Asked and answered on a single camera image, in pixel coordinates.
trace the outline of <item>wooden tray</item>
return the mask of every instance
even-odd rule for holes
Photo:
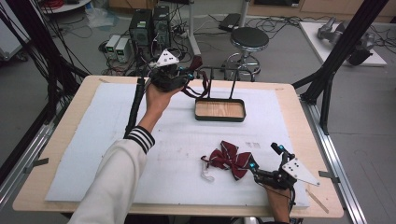
[[[246,115],[243,100],[218,98],[195,100],[195,118],[197,120],[242,122]]]

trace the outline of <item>white foam board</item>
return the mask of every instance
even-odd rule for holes
[[[324,63],[327,57],[329,57],[330,52],[332,51],[333,45],[326,39],[318,38],[318,28],[322,27],[326,22],[308,22],[308,21],[300,21],[300,26],[306,36],[308,38],[309,43],[312,48],[315,50],[315,53],[318,55],[320,60]],[[335,23],[332,26],[332,30],[334,31],[339,23]],[[387,63],[379,56],[375,50],[371,49],[372,56],[370,56],[366,61],[364,61],[359,66],[385,66]],[[350,65],[348,62],[344,62],[343,65]]]
[[[101,84],[62,157],[50,186],[47,201],[78,202],[93,181],[102,155],[123,137],[129,118],[134,84]],[[229,89],[213,88],[212,97],[228,98]],[[148,152],[135,203],[268,205],[265,189],[248,172],[235,181],[231,171],[210,167],[209,182],[201,177],[200,158],[220,148],[221,140],[239,146],[238,152],[252,152],[261,169],[277,170],[280,164],[271,143],[292,152],[286,125],[274,91],[236,89],[234,99],[245,101],[243,122],[198,121],[195,102],[182,92],[176,94],[155,126],[156,145]],[[138,120],[146,108],[143,99]],[[307,207],[304,185],[295,184],[296,206]]]

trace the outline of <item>red bow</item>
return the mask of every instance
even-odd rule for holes
[[[244,177],[248,171],[248,161],[251,157],[251,153],[243,152],[236,154],[237,151],[238,147],[226,141],[221,141],[221,150],[216,148],[210,155],[209,160],[205,160],[205,156],[203,156],[201,160],[223,170],[231,169],[233,178],[239,180]]]

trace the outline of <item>striped sleeve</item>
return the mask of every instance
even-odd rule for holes
[[[146,154],[149,152],[149,149],[151,149],[155,144],[155,140],[152,137],[151,133],[149,133],[146,129],[140,126],[134,127],[128,134],[128,136],[124,137],[124,139],[136,141],[136,143],[143,148]]]

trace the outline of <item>black pole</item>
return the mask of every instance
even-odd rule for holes
[[[129,113],[128,124],[125,127],[124,138],[128,136],[131,130],[136,125],[137,112],[139,111],[140,103],[145,94],[145,79],[142,77],[137,79],[136,90],[134,91],[134,101],[132,102],[131,112]]]
[[[316,104],[318,97],[324,91],[320,111],[320,127],[326,134],[329,134],[327,121],[329,117],[332,80],[335,73],[343,64],[344,60],[353,52],[355,45],[368,30],[387,2],[388,0],[365,0],[319,70],[311,76],[292,84],[297,89],[311,82],[308,90],[301,95],[301,100],[311,105]]]

